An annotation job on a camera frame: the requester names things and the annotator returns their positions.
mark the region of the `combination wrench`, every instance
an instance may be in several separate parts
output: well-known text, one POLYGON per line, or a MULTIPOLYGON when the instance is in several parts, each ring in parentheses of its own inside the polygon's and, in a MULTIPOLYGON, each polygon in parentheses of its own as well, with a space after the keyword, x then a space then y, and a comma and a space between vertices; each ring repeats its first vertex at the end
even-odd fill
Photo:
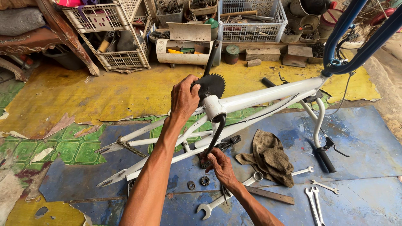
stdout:
MULTIPOLYGON (((254 175, 250 179, 248 179, 245 182, 243 182, 243 185, 251 185, 252 183, 254 183, 256 181, 261 181, 263 178, 264 178, 263 174, 261 172, 257 171, 257 172, 254 173, 254 175)), ((221 203, 225 202, 225 196, 226 196, 226 200, 228 200, 230 197, 233 196, 233 194, 231 192, 229 192, 229 195, 230 196, 228 196, 227 194, 223 195, 223 196, 219 197, 218 199, 216 199, 215 201, 211 202, 210 204, 200 204, 198 206, 197 213, 201 209, 205 210, 206 215, 202 219, 203 220, 208 219, 211 216, 212 210, 215 207, 219 206, 221 203)))
POLYGON ((321 212, 321 206, 320 206, 320 200, 318 199, 318 188, 316 186, 312 187, 311 190, 314 192, 314 196, 316 197, 316 204, 317 204, 317 210, 318 210, 318 218, 320 219, 321 226, 325 226, 324 220, 322 219, 322 212, 321 212))
POLYGON ((320 220, 318 219, 316 205, 314 204, 314 200, 313 200, 313 192, 311 191, 311 189, 309 191, 308 188, 306 188, 304 190, 304 192, 307 194, 308 200, 310 201, 311 208, 313 209, 313 215, 314 215, 314 219, 316 220, 316 225, 320 225, 321 223, 320 223, 320 220))
POLYGON ((305 169, 305 170, 300 170, 300 171, 297 171, 297 172, 293 172, 292 173, 292 176, 294 176, 294 175, 298 175, 298 174, 301 174, 301 173, 305 173, 305 172, 314 172, 314 170, 312 170, 312 166, 309 166, 307 169, 305 169))
POLYGON ((337 188, 330 188, 330 187, 328 187, 328 186, 325 186, 325 185, 323 185, 323 184, 320 184, 320 183, 318 183, 318 182, 316 182, 315 180, 311 180, 312 182, 312 184, 313 185, 318 185, 318 186, 321 186, 321 187, 323 187, 323 188, 326 188, 326 189, 328 189, 328 190, 330 190, 330 191, 333 191, 335 194, 337 194, 337 195, 339 195, 339 189, 337 189, 337 188))

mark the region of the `chainring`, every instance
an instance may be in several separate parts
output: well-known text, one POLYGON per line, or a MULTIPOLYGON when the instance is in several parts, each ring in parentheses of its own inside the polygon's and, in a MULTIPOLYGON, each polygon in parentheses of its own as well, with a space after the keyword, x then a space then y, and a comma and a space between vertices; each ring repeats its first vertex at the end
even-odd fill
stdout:
POLYGON ((225 80, 222 76, 218 74, 208 74, 191 84, 191 87, 195 84, 200 84, 201 88, 198 91, 198 96, 200 97, 200 102, 198 106, 201 106, 202 97, 206 93, 217 96, 219 99, 222 97, 225 91, 225 80))

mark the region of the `brown rag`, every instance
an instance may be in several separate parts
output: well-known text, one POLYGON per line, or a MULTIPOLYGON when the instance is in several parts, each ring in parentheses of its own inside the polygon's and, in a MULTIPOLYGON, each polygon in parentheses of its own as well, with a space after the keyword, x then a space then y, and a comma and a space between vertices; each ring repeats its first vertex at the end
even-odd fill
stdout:
POLYGON ((256 171, 263 173, 264 178, 293 187, 293 165, 283 151, 278 137, 273 133, 257 130, 252 141, 253 154, 240 153, 236 159, 240 164, 250 164, 256 171))

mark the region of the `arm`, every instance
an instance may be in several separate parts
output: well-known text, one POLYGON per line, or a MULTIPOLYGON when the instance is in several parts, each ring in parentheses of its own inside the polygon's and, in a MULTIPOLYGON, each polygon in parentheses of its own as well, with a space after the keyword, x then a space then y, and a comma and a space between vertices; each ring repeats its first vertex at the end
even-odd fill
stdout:
POLYGON ((198 106, 198 80, 188 75, 172 90, 172 107, 152 154, 146 161, 130 194, 120 226, 159 225, 168 186, 170 164, 181 128, 198 106))
POLYGON ((213 148, 201 162, 210 161, 210 165, 205 172, 215 171, 218 180, 236 197, 243 208, 250 216, 256 226, 279 226, 283 225, 270 211, 261 205, 246 189, 246 187, 236 179, 230 159, 218 148, 213 148))

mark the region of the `carved wooden furniture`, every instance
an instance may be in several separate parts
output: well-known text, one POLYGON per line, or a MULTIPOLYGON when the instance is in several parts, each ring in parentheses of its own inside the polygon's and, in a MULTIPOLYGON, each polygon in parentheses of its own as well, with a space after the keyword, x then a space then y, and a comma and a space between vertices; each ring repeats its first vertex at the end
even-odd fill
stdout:
MULTIPOLYGON (((98 67, 92 62, 89 55, 82 47, 73 29, 52 7, 49 0, 36 0, 40 11, 45 17, 47 28, 38 28, 18 36, 0 35, 0 55, 20 55, 40 52, 45 49, 53 49, 56 44, 64 44, 75 53, 87 66, 92 75, 99 76, 98 67)), ((0 60, 0 66, 13 71, 16 79, 26 82, 27 78, 21 74, 21 69, 13 64, 0 60)))

